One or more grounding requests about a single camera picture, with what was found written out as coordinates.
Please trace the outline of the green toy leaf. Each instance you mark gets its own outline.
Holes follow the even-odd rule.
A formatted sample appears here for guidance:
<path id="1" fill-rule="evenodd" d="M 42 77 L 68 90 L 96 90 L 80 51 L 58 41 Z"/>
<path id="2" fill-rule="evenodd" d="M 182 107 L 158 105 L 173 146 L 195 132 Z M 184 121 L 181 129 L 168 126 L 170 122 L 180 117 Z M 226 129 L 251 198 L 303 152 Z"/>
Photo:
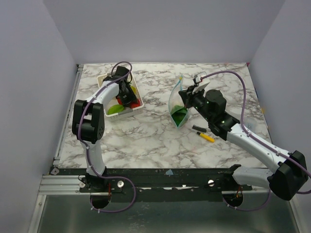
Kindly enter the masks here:
<path id="1" fill-rule="evenodd" d="M 174 124 L 176 127 L 179 127 L 182 121 L 186 118 L 188 111 L 183 106 L 175 105 L 170 113 Z"/>
<path id="2" fill-rule="evenodd" d="M 115 104 L 113 106 L 111 106 L 108 111 L 107 111 L 107 115 L 112 115 L 112 114 L 117 114 L 120 113 L 124 110 L 124 106 L 121 104 Z"/>

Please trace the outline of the clear zip top bag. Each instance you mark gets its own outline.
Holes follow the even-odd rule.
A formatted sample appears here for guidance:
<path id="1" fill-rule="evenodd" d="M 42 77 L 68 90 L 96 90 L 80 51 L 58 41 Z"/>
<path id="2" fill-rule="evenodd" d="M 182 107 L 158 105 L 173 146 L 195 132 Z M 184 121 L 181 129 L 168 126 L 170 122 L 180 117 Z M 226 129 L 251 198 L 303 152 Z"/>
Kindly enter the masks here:
<path id="1" fill-rule="evenodd" d="M 179 95 L 179 91 L 182 91 L 183 76 L 179 77 L 177 84 L 174 86 L 170 93 L 168 101 L 168 110 L 173 125 L 179 129 L 189 119 L 188 110 L 184 107 L 184 103 Z"/>

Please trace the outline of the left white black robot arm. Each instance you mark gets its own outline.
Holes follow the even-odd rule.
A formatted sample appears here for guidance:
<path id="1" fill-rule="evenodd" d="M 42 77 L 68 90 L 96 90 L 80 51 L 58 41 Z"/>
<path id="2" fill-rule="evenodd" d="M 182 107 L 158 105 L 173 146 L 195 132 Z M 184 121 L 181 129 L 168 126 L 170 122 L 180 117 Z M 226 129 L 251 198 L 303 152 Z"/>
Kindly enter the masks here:
<path id="1" fill-rule="evenodd" d="M 121 106 L 126 108 L 138 103 L 128 81 L 129 77 L 132 77 L 132 66 L 126 68 L 118 63 L 92 96 L 86 100 L 77 100 L 74 104 L 72 133 L 80 141 L 86 154 L 84 183 L 86 187 L 98 192 L 104 191 L 108 186 L 101 151 L 101 138 L 105 130 L 104 108 L 113 99 L 120 101 Z"/>

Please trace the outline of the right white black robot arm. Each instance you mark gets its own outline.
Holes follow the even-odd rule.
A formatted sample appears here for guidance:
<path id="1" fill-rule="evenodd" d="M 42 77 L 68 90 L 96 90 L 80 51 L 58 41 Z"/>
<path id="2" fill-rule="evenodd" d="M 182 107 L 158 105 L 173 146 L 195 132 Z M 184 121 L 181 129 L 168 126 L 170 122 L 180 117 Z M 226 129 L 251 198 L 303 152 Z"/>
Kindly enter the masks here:
<path id="1" fill-rule="evenodd" d="M 244 149 L 260 160 L 269 170 L 238 166 L 224 177 L 224 186 L 235 190 L 240 185 L 269 188 L 283 200 L 291 200 L 307 182 L 305 156 L 283 150 L 255 133 L 225 111 L 226 99 L 219 90 L 194 91 L 194 86 L 178 92 L 186 108 L 193 107 L 207 122 L 211 132 L 225 141 Z"/>

